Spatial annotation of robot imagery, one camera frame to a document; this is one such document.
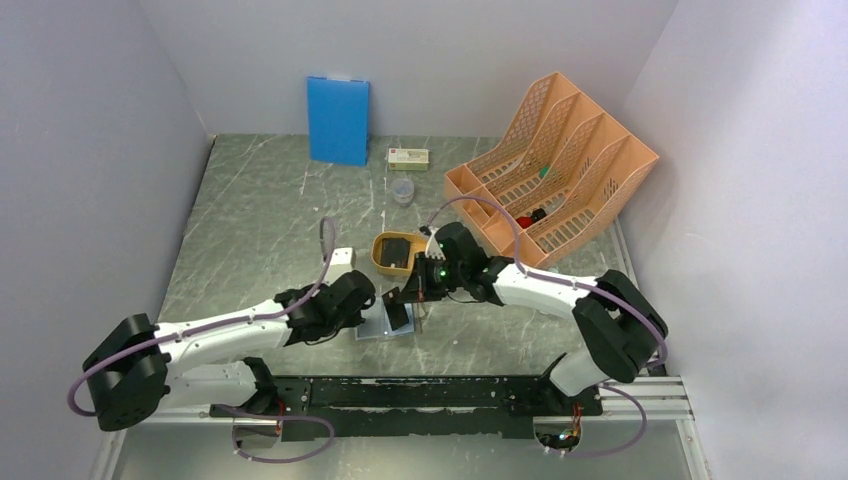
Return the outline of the grey card holder wallet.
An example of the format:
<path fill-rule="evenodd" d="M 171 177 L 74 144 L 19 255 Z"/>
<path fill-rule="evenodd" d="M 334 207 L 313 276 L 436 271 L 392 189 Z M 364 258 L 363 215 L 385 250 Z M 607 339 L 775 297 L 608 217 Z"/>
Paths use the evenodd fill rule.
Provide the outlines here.
<path fill-rule="evenodd" d="M 424 310 L 414 304 L 405 304 L 405 321 L 391 323 L 390 312 L 381 300 L 361 312 L 363 322 L 354 330 L 354 339 L 358 342 L 388 340 L 413 335 L 419 330 L 419 318 Z"/>

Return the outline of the yellow oval tray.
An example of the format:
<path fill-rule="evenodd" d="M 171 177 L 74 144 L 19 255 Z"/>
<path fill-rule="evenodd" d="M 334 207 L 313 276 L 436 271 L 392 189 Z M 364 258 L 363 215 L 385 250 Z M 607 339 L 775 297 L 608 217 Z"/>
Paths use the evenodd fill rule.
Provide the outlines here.
<path fill-rule="evenodd" d="M 415 257 L 425 250 L 427 238 L 420 233 L 386 231 L 372 243 L 371 258 L 379 273 L 408 277 Z"/>

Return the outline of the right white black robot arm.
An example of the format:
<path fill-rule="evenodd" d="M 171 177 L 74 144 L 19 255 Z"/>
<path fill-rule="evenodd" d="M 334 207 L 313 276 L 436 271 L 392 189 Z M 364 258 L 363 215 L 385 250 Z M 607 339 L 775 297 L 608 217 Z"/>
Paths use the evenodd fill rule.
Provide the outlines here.
<path fill-rule="evenodd" d="M 565 413 L 578 394 L 603 381 L 633 382 L 665 349 L 667 325 L 621 271 L 597 278 L 546 272 L 488 255 L 459 222 L 426 231 L 425 249 L 414 255 L 406 284 L 385 294 L 385 301 L 436 302 L 463 290 L 476 303 L 570 314 L 583 345 L 542 375 L 539 398 L 550 413 Z"/>

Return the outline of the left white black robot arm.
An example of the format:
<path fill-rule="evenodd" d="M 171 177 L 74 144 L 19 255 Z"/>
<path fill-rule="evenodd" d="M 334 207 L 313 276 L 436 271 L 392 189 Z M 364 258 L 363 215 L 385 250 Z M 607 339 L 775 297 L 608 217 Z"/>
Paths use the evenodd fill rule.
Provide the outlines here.
<path fill-rule="evenodd" d="M 375 300 L 371 280 L 351 270 L 230 314 L 161 324 L 146 314 L 129 316 L 83 362 L 69 407 L 96 418 L 104 432 L 127 429 L 159 409 L 195 405 L 264 415 L 275 406 L 277 388 L 252 351 L 330 339 L 362 324 Z"/>

